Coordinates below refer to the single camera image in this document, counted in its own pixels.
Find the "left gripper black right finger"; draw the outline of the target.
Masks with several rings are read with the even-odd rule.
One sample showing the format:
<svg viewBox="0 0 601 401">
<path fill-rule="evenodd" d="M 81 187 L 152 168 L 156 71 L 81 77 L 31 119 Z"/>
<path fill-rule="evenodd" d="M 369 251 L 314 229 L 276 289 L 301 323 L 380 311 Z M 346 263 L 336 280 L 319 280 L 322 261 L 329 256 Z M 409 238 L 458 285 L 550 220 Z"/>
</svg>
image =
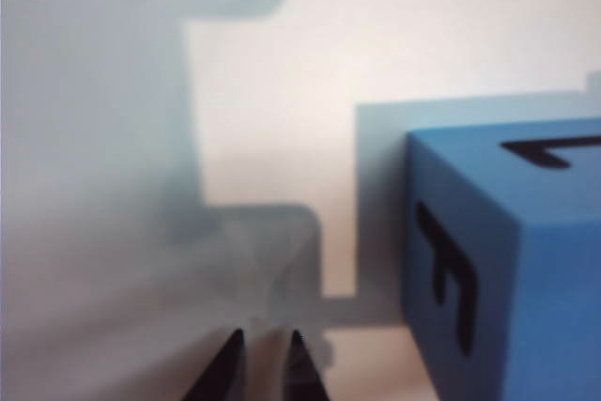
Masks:
<svg viewBox="0 0 601 401">
<path fill-rule="evenodd" d="M 330 401 L 310 350 L 299 330 L 291 334 L 282 382 L 285 401 Z"/>
</svg>

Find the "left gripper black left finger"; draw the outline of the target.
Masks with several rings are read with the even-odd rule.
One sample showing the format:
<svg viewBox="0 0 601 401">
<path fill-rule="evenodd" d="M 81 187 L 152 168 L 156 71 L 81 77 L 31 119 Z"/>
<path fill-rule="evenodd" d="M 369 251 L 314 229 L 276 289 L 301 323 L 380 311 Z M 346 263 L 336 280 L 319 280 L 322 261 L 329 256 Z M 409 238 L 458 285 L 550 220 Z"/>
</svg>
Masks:
<svg viewBox="0 0 601 401">
<path fill-rule="evenodd" d="M 242 329 L 235 329 L 182 399 L 184 401 L 242 400 L 244 381 L 244 332 Z"/>
</svg>

